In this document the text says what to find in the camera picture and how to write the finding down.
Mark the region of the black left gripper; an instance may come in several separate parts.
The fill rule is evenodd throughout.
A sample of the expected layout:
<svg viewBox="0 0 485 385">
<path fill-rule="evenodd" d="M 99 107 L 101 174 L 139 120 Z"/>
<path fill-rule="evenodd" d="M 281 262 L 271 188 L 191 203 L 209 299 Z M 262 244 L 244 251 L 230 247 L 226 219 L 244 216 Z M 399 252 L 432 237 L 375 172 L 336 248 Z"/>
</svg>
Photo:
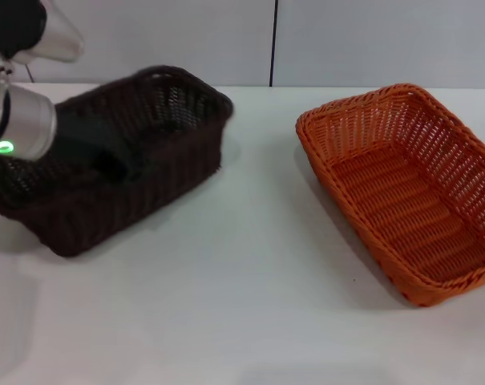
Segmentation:
<svg viewBox="0 0 485 385">
<path fill-rule="evenodd" d="M 72 173 L 80 168 L 95 171 L 113 184 L 122 184 L 138 180 L 147 171 L 144 156 L 97 115 L 58 115 L 54 159 L 62 169 L 56 174 L 57 180 L 72 179 Z"/>
</svg>

